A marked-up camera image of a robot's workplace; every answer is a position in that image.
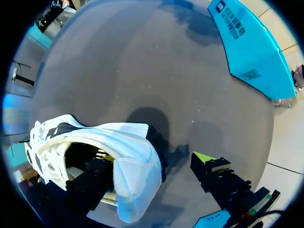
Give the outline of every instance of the teal panel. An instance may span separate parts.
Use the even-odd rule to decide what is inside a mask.
[[[295,97],[288,64],[266,26],[238,0],[208,6],[222,37],[231,75],[271,100]]]

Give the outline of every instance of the floor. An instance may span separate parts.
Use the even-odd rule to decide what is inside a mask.
[[[271,192],[275,189],[281,192],[281,197],[272,209],[286,209],[303,182],[303,113],[303,101],[294,109],[275,109],[271,150],[257,187],[257,190],[264,186]],[[277,218],[277,215],[264,218],[264,227],[270,227]]]

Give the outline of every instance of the black cable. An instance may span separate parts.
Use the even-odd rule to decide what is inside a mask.
[[[259,218],[262,218],[262,217],[264,217],[264,216],[272,215],[272,214],[280,214],[280,215],[283,215],[283,214],[284,214],[284,211],[283,211],[283,210],[271,210],[271,211],[266,211],[265,213],[263,213],[262,215],[258,216],[258,217],[255,218],[255,219],[259,219]]]

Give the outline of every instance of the table surface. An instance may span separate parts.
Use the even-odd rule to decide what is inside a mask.
[[[207,5],[92,1],[48,50],[30,127],[63,114],[87,126],[139,122],[170,144],[167,180],[140,221],[125,224],[116,207],[103,203],[88,217],[120,228],[187,228],[219,210],[190,170],[192,151],[225,157],[257,186],[272,140],[273,105],[229,74]]]

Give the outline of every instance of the yellow-green tag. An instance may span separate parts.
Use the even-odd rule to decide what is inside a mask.
[[[193,152],[196,154],[196,156],[198,156],[198,158],[205,164],[205,162],[207,161],[210,161],[211,159],[214,159],[216,160],[217,158],[212,158],[210,156],[207,156],[207,155],[204,155],[204,154],[201,154],[201,153],[198,153],[198,152]]]

